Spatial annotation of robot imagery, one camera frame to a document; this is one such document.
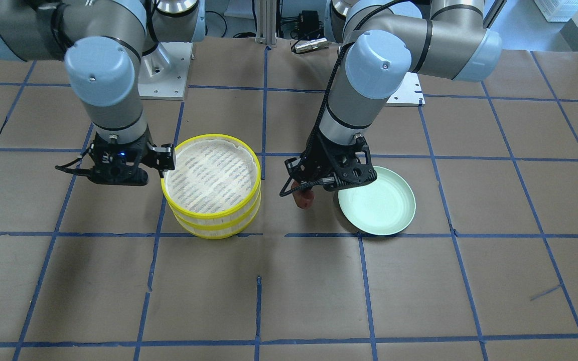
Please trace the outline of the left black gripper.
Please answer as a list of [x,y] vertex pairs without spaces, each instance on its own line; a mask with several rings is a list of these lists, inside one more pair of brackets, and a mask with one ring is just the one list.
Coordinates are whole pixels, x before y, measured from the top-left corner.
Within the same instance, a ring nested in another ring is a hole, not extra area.
[[289,179],[284,193],[309,197],[312,187],[334,192],[374,182],[378,174],[372,167],[366,139],[355,135],[352,140],[351,145],[341,145],[323,135],[312,135],[300,157],[285,160]]

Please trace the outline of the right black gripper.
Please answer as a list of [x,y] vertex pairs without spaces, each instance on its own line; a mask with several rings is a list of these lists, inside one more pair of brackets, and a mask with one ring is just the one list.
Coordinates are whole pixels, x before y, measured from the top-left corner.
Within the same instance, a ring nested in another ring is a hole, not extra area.
[[170,170],[175,170],[174,145],[171,143],[155,146],[150,132],[145,132],[133,142],[120,144],[116,140],[105,141],[101,135],[89,147],[89,155],[94,165],[102,168],[102,174],[119,181],[119,186],[143,187],[148,183],[147,172],[140,165],[152,167],[164,178]]

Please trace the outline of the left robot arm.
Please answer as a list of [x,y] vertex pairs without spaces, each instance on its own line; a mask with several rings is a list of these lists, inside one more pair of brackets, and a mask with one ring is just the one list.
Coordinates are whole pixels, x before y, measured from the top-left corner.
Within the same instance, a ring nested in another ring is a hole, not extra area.
[[359,1],[327,38],[341,44],[323,101],[299,157],[285,161],[285,197],[376,181],[364,137],[407,73],[480,82],[500,59],[500,35],[484,27],[483,1],[431,1],[431,14],[397,14],[397,1]]

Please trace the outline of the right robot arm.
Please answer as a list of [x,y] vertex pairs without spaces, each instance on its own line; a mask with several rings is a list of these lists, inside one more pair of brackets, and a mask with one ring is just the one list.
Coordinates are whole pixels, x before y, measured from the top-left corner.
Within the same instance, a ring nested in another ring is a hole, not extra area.
[[152,167],[175,169],[172,144],[156,146],[138,93],[138,77],[162,43],[206,36],[203,1],[0,1],[0,60],[60,60],[95,137],[80,157],[56,169],[92,183],[142,187]]

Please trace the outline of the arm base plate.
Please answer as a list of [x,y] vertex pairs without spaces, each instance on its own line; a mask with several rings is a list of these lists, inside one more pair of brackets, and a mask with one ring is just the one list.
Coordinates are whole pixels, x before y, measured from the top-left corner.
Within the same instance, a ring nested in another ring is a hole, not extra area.
[[184,100],[193,43],[159,43],[142,57],[138,93],[143,100]]
[[390,107],[419,107],[424,106],[426,101],[422,87],[420,86],[419,75],[408,72],[404,76],[403,82],[397,91],[388,98],[385,106]]

